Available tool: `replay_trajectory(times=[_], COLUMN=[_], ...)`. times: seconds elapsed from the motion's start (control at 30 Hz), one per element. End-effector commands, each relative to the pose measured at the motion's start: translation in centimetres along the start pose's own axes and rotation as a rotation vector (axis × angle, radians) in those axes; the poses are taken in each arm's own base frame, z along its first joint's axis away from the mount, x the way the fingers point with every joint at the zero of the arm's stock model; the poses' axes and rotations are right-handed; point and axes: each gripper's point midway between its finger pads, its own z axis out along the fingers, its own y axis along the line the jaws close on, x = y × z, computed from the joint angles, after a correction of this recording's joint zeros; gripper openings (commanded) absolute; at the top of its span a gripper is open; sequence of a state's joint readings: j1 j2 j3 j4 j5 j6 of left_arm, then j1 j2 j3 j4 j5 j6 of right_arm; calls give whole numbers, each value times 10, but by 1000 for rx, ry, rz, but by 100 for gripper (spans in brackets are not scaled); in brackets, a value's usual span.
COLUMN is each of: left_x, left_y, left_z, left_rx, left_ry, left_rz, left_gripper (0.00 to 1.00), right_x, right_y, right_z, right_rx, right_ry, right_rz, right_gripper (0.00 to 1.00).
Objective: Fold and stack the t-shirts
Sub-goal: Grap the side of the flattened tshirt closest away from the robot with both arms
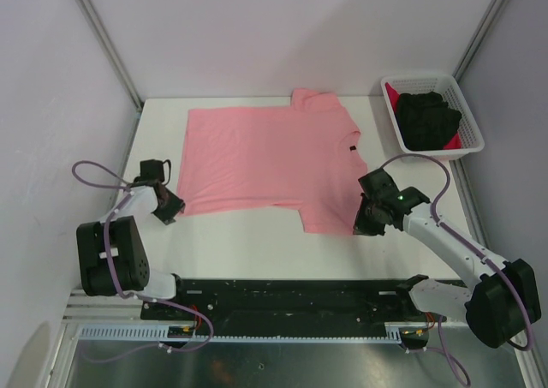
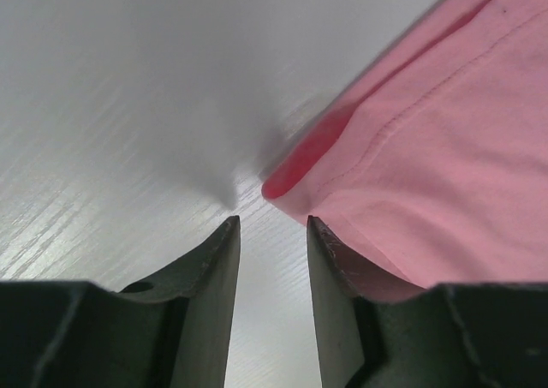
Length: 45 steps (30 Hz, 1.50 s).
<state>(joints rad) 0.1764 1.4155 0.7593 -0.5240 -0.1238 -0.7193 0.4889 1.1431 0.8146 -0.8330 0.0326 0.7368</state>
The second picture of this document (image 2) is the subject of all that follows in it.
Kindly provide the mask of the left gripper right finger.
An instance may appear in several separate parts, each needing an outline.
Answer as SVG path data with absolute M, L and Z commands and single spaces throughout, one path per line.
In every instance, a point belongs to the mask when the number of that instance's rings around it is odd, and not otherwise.
M 316 217 L 307 221 L 307 257 L 323 386 L 546 386 L 546 284 L 423 290 Z

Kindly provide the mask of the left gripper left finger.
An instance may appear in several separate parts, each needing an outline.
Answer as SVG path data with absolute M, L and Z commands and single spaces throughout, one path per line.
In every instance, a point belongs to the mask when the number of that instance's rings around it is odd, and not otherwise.
M 240 251 L 232 216 L 118 292 L 87 281 L 2 282 L 2 386 L 223 386 Z

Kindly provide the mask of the pink t shirt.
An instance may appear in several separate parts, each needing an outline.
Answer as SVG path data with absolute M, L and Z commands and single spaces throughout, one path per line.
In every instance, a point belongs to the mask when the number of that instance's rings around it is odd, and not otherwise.
M 444 0 L 265 181 L 360 293 L 547 279 L 547 0 Z

